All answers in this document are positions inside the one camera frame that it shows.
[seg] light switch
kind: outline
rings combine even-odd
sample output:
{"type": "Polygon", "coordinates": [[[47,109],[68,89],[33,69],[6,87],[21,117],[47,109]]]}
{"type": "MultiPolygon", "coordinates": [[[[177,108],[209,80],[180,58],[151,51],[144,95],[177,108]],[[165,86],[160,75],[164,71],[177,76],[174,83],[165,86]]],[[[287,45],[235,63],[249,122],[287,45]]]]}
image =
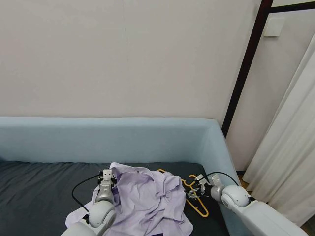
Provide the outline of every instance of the light switch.
{"type": "Polygon", "coordinates": [[[265,28],[265,37],[279,37],[284,26],[285,17],[270,17],[265,28]]]}

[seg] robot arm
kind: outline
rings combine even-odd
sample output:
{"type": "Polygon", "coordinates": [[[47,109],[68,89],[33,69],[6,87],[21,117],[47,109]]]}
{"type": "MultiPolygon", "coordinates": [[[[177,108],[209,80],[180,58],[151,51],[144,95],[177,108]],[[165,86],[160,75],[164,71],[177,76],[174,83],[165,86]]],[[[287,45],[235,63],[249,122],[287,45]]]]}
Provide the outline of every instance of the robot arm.
{"type": "Polygon", "coordinates": [[[98,178],[99,193],[89,213],[71,225],[61,236],[101,236],[113,224],[116,212],[113,205],[112,170],[105,169],[98,178]]]}
{"type": "Polygon", "coordinates": [[[196,181],[199,182],[200,188],[190,191],[190,198],[196,198],[199,193],[223,203],[241,218],[255,236],[307,236],[302,229],[266,203],[254,199],[241,186],[225,187],[218,175],[211,178],[211,184],[203,175],[197,176],[196,181]]]}

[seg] curtain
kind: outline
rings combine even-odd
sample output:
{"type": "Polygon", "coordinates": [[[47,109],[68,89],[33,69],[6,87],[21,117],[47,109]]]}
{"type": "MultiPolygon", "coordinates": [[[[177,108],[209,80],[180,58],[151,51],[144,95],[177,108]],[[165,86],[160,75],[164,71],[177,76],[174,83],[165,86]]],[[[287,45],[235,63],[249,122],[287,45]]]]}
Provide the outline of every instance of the curtain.
{"type": "Polygon", "coordinates": [[[315,214],[315,35],[243,180],[298,226],[315,214]]]}

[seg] white wall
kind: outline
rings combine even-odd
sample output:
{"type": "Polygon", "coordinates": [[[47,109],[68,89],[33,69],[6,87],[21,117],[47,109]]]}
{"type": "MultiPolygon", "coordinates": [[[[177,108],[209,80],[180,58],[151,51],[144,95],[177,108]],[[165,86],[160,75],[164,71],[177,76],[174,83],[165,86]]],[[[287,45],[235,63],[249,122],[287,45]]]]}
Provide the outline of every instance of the white wall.
{"type": "Polygon", "coordinates": [[[259,0],[2,0],[0,116],[222,123],[259,0]]]}
{"type": "Polygon", "coordinates": [[[278,38],[261,39],[226,139],[237,170],[253,158],[315,33],[315,10],[270,16],[286,17],[284,28],[278,38]]]}

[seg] light blue headboard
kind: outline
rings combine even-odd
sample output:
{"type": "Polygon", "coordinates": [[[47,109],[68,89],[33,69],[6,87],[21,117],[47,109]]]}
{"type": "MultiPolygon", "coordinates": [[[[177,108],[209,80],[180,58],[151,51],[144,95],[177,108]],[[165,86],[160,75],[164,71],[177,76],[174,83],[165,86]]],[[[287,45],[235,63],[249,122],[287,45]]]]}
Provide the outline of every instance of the light blue headboard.
{"type": "MultiPolygon", "coordinates": [[[[196,162],[237,178],[216,120],[0,117],[0,159],[25,162],[196,162]]],[[[222,177],[224,184],[233,184],[222,177]]],[[[250,235],[220,206],[232,236],[250,235]]]]}

